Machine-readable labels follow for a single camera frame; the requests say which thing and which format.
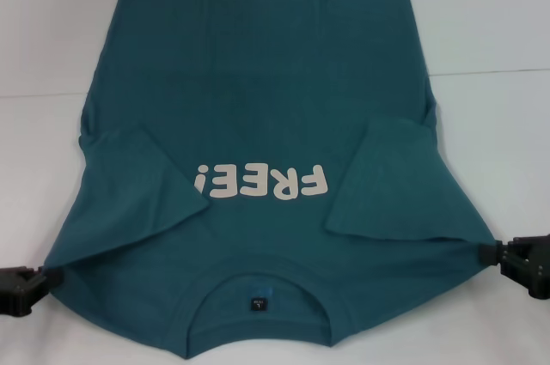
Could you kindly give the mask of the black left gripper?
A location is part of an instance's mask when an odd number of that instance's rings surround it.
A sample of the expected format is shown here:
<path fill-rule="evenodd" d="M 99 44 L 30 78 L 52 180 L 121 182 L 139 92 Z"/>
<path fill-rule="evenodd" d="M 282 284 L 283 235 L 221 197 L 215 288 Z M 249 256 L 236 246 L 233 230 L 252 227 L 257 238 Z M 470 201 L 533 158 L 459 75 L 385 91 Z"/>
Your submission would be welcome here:
<path fill-rule="evenodd" d="M 49 291 L 61 285 L 60 268 L 14 267 L 1 269 L 1 315 L 28 316 L 32 307 Z"/>

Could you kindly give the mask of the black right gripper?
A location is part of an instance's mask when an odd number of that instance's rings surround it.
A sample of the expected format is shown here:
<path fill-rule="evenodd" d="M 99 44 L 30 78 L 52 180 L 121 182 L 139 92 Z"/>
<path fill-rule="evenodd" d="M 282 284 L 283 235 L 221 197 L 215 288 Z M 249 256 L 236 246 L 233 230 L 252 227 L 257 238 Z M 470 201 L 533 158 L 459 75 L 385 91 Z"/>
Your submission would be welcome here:
<path fill-rule="evenodd" d="M 479 245 L 479 262 L 500 265 L 500 273 L 522 285 L 529 296 L 549 299 L 549 236 L 516 237 Z"/>

